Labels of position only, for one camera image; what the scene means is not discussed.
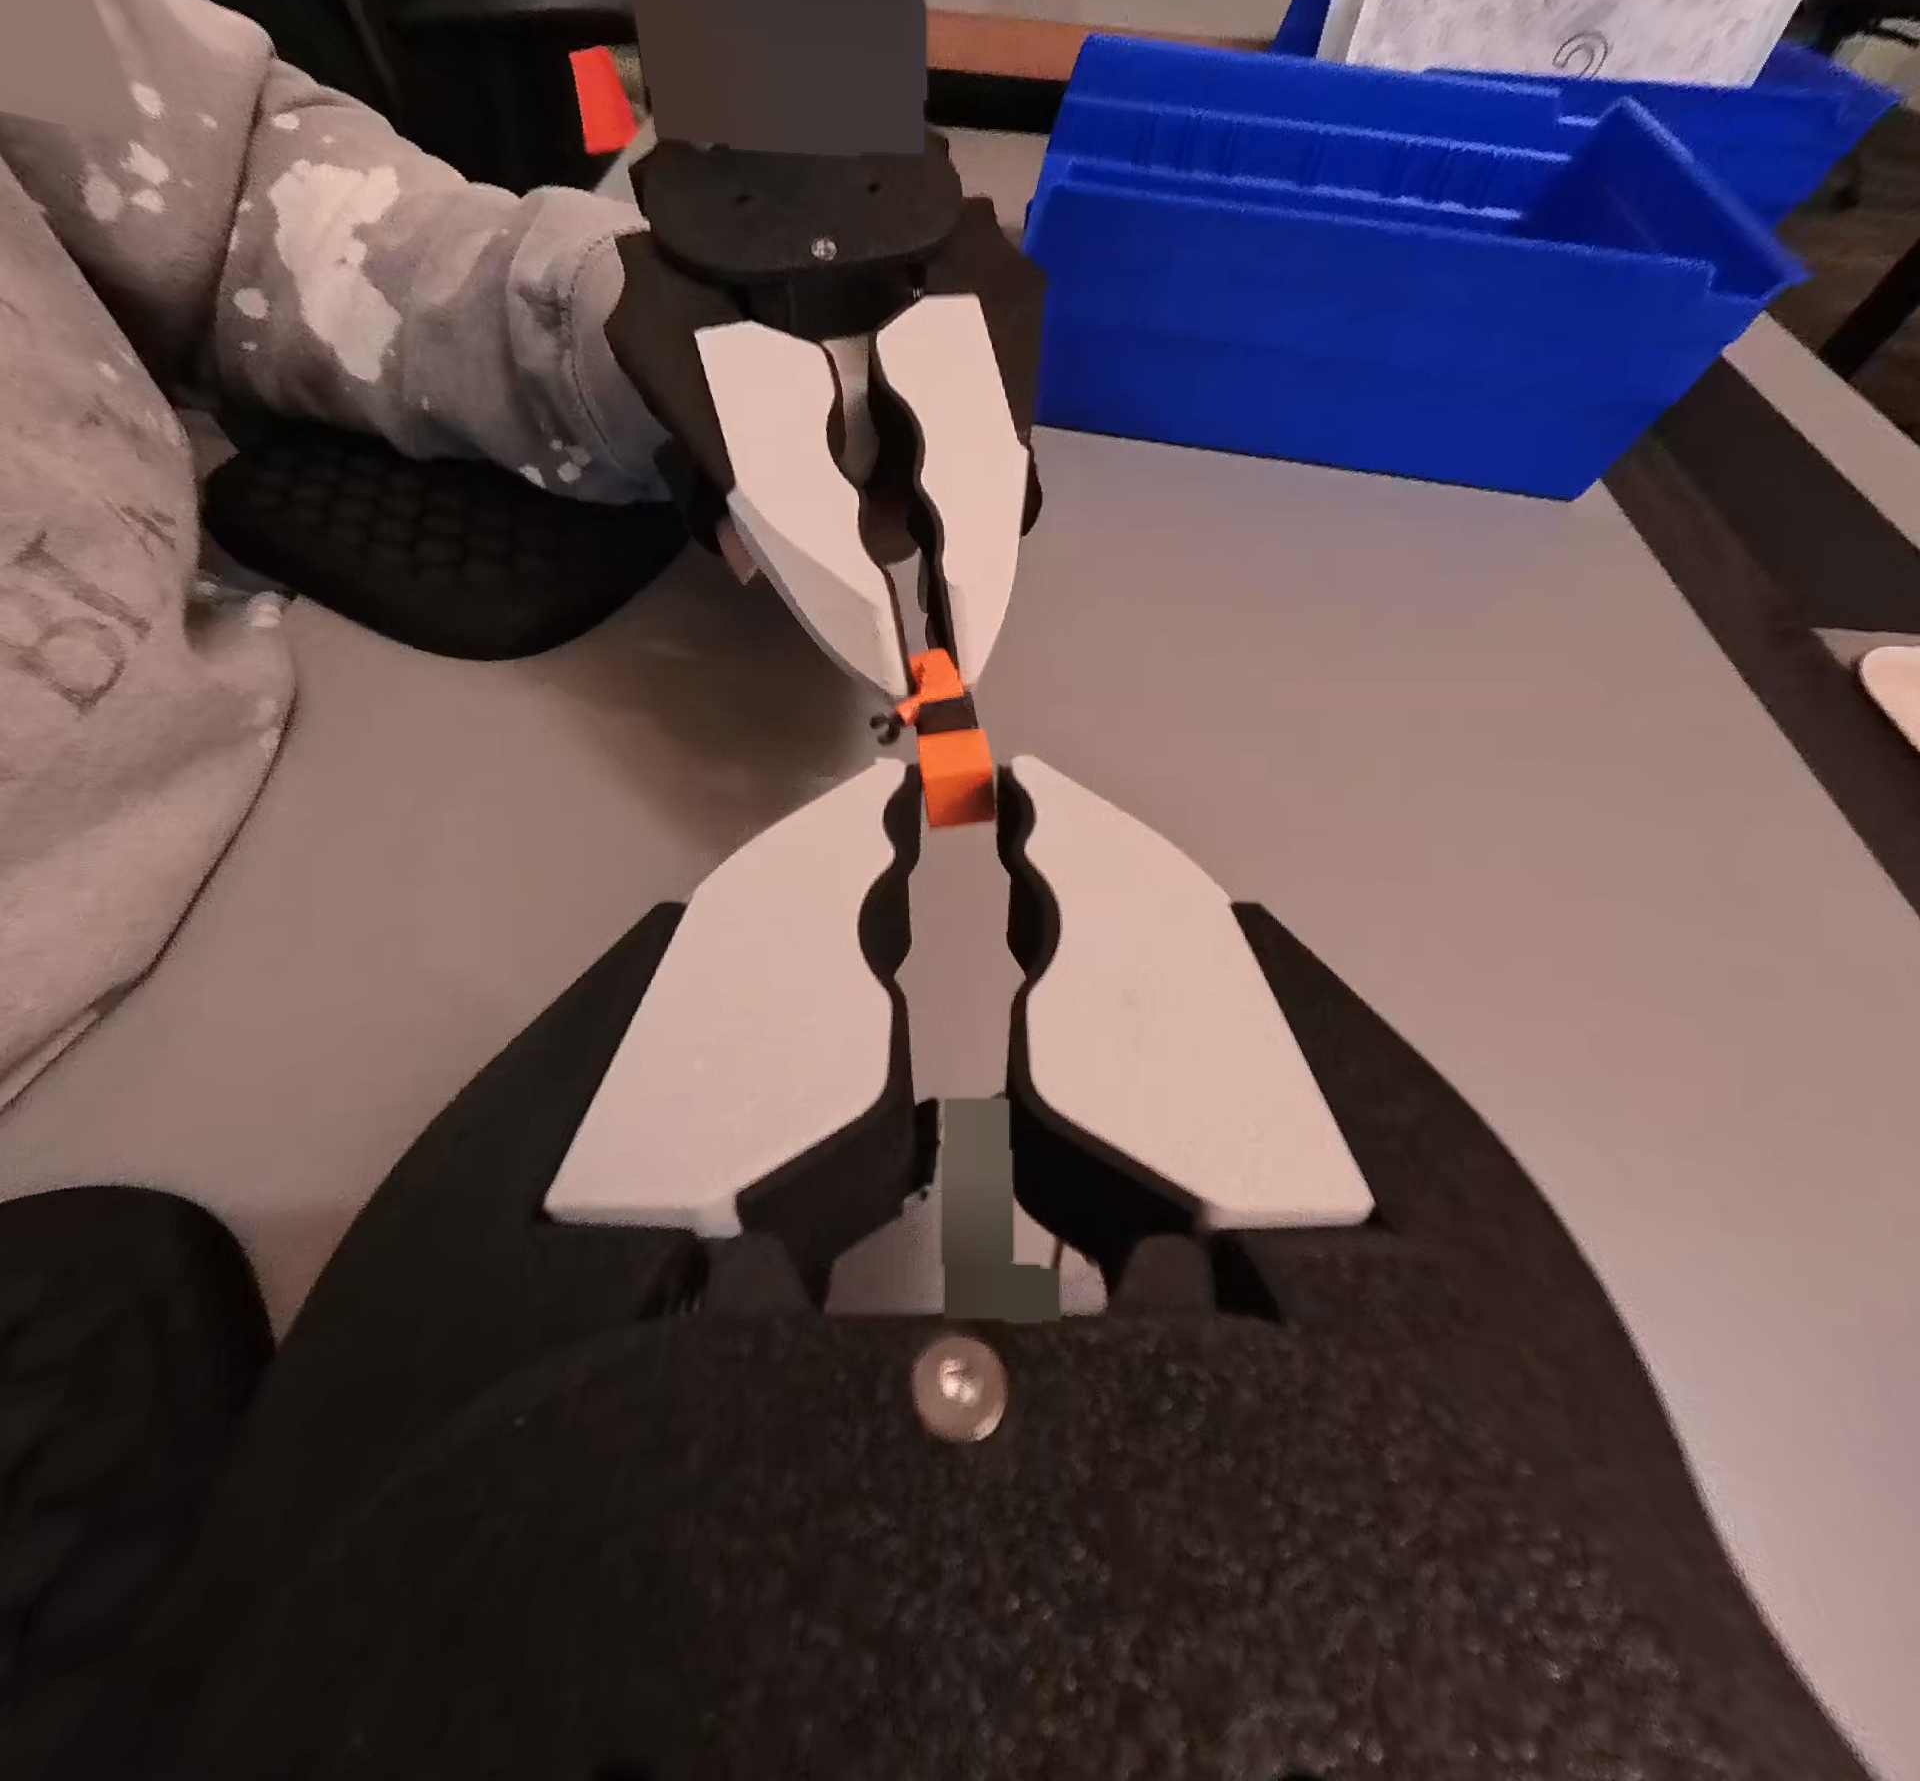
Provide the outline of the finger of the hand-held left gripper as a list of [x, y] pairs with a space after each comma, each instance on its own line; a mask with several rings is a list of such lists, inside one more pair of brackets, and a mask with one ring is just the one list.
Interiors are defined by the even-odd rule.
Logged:
[[828, 350], [763, 323], [700, 328], [731, 472], [735, 538], [811, 639], [882, 695], [908, 693], [892, 584], [859, 533], [859, 494], [830, 440], [841, 388]]
[[904, 454], [928, 623], [974, 685], [1011, 603], [1034, 458], [974, 295], [915, 300], [877, 330], [873, 364], [879, 416]]

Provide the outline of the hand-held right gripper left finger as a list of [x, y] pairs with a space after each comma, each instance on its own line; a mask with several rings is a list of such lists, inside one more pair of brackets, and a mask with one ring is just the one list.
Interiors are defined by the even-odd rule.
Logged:
[[882, 757], [693, 890], [544, 1195], [550, 1221], [738, 1238], [751, 1189], [879, 1106], [889, 984], [859, 913], [895, 870]]

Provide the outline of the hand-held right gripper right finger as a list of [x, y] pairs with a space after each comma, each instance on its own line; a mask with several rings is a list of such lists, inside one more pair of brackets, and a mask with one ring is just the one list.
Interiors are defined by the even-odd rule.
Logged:
[[1019, 956], [1038, 1116], [1201, 1229], [1366, 1222], [1373, 1195], [1226, 893], [1036, 754], [1002, 782], [1002, 855], [1040, 902]]

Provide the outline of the orange teal lego figure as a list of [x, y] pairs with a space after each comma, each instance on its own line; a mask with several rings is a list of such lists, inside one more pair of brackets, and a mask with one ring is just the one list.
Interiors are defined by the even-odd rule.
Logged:
[[997, 768], [988, 739], [948, 649], [928, 649], [908, 660], [915, 689], [869, 717], [872, 733], [889, 745], [911, 731], [919, 751], [920, 798], [926, 824], [956, 829], [987, 824], [997, 810]]

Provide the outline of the blue plastic bin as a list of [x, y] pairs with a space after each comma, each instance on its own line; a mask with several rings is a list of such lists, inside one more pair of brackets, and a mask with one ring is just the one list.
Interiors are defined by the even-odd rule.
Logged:
[[1045, 427], [1572, 501], [1805, 269], [1636, 101], [1087, 36]]
[[1808, 202], [1898, 103], [1890, 88], [1796, 45], [1779, 45], [1747, 86], [1388, 70], [1320, 73], [1308, 88], [1350, 103], [1364, 128], [1552, 156], [1630, 103], [1768, 226]]

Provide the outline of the person's left forearm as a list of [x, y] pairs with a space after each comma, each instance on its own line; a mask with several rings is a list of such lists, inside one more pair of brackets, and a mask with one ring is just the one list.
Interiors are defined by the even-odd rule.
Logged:
[[667, 431], [618, 364], [637, 209], [478, 184], [367, 104], [262, 75], [203, 363], [229, 400], [486, 459], [555, 496], [661, 502]]

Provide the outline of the black wrist rest pad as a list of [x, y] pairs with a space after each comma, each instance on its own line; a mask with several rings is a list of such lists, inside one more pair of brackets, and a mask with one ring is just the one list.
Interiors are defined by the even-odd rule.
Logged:
[[203, 484], [242, 568], [410, 650], [545, 654], [607, 622], [686, 546], [658, 502], [555, 496], [490, 461], [419, 459], [331, 424], [242, 416]]

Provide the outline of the white stand base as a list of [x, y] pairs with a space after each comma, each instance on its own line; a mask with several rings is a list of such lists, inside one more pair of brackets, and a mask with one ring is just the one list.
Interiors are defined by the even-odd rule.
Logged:
[[1852, 664], [1858, 687], [1887, 722], [1918, 753], [1918, 639], [1880, 639], [1865, 649]]

